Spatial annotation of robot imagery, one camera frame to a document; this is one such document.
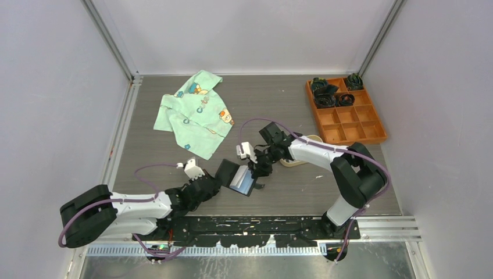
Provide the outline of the black leather card holder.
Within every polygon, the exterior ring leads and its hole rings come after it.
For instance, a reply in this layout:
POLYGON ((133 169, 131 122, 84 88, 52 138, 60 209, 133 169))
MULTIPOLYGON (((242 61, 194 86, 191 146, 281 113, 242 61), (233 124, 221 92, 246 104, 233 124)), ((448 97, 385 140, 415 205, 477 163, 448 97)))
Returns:
POLYGON ((254 189, 263 189, 264 184, 259 184, 257 178, 253 178, 253 172, 247 165, 239 165, 227 159, 223 159, 215 174, 215 179, 226 187, 244 196, 250 196, 254 189))

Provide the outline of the white striped credit card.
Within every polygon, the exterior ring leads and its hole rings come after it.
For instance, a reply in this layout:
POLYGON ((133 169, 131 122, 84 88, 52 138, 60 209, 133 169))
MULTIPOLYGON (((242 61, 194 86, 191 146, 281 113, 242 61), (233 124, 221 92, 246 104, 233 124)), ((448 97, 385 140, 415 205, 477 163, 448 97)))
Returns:
POLYGON ((248 166, 240 166, 236 172, 233 180, 231 181, 229 188, 235 191, 247 191, 253 183, 253 178, 251 176, 251 171, 248 166))

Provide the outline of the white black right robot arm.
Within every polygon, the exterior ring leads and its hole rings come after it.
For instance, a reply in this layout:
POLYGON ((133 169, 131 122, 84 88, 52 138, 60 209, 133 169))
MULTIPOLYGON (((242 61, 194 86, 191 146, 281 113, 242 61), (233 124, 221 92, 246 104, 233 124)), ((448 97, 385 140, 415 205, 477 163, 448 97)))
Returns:
POLYGON ((275 121, 259 133, 265 141, 259 149, 243 141, 236 147, 238 157, 249 161, 253 177, 269 176, 272 165, 282 159, 331 171, 340 195, 321 217, 324 234, 329 238, 343 234, 350 219, 391 186, 388 170, 360 142, 346 146, 314 141, 275 121))

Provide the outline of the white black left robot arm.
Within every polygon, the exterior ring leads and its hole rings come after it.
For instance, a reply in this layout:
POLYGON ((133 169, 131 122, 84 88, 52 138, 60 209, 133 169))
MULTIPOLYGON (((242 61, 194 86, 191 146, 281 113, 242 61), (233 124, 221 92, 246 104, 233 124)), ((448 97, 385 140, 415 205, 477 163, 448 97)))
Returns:
POLYGON ((108 235, 167 237, 164 219, 183 217, 214 197, 222 186, 209 174, 193 178, 182 187, 155 194, 128 195, 111 192, 107 185, 94 186, 60 208, 63 228, 61 248, 79 248, 108 235))

